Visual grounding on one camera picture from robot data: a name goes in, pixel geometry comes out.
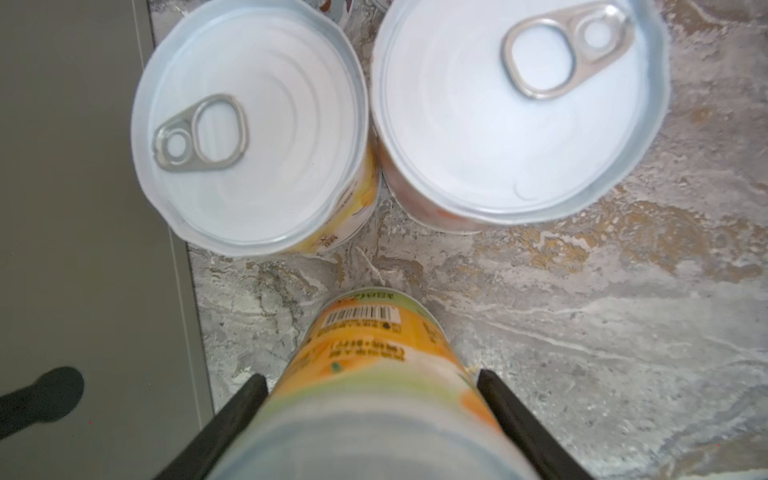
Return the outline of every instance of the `can lid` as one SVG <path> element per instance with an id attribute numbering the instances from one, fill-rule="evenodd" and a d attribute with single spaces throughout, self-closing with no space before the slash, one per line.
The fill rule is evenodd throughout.
<path id="1" fill-rule="evenodd" d="M 131 141 L 144 192 L 180 237 L 263 255 L 328 219 L 367 129 L 362 69 L 340 28 L 300 0 L 213 0 L 152 55 Z M 189 168 L 173 165 L 187 156 Z"/>
<path id="2" fill-rule="evenodd" d="M 563 217 L 650 146 L 667 43 L 650 0 L 395 1 L 372 55 L 373 119 L 402 175 L 447 211 Z"/>

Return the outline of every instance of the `orange label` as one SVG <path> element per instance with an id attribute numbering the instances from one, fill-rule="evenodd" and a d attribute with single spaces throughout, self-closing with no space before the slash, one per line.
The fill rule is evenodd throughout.
<path id="1" fill-rule="evenodd" d="M 332 302 L 264 408 L 338 392 L 420 396 L 500 430 L 434 317 L 394 290 L 358 290 Z"/>

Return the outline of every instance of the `ring pull tab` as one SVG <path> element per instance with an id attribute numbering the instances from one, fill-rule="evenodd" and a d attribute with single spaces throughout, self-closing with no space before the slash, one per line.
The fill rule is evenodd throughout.
<path id="1" fill-rule="evenodd" d="M 565 36 L 574 59 L 569 78 L 557 87 L 536 88 L 523 78 L 512 55 L 520 34 L 535 26 L 556 28 Z M 594 32 L 607 31 L 608 37 L 595 38 Z M 634 26 L 629 15 L 614 2 L 594 2 L 555 10 L 523 20 L 509 30 L 504 43 L 504 62 L 517 88 L 527 97 L 546 100 L 567 94 L 589 77 L 619 59 L 634 41 Z"/>
<path id="2" fill-rule="evenodd" d="M 216 161 L 208 157 L 200 147 L 197 128 L 202 113 L 215 104 L 231 106 L 237 119 L 239 133 L 237 146 L 227 158 Z M 172 141 L 183 141 L 183 149 L 171 151 Z M 174 115 L 163 123 L 154 134 L 154 159 L 160 168 L 170 172 L 188 172 L 220 170 L 231 167 L 243 157 L 248 147 L 248 130 L 246 128 L 245 112 L 235 97 L 227 94 L 215 94 L 205 97 L 186 110 Z"/>

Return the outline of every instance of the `yellow can label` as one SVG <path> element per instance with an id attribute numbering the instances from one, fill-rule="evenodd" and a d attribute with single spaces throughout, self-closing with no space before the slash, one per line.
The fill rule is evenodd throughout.
<path id="1" fill-rule="evenodd" d="M 366 156 L 328 221 L 291 249 L 294 253 L 318 253 L 339 246 L 354 235 L 376 209 L 381 174 L 369 142 Z"/>
<path id="2" fill-rule="evenodd" d="M 333 301 L 260 415 L 340 392 L 417 396 L 501 431 L 434 317 L 395 290 L 357 290 Z"/>

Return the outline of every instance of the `stone floor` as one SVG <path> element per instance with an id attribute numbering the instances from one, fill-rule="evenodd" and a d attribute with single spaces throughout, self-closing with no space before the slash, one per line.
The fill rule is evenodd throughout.
<path id="1" fill-rule="evenodd" d="M 346 26 L 362 62 L 381 14 Z M 161 41 L 198 0 L 154 0 Z M 628 179 L 563 221 L 429 231 L 384 193 L 317 257 L 190 247 L 214 402 L 272 385 L 319 308 L 386 285 L 421 300 L 596 478 L 768 478 L 768 1 L 663 0 L 674 93 Z"/>

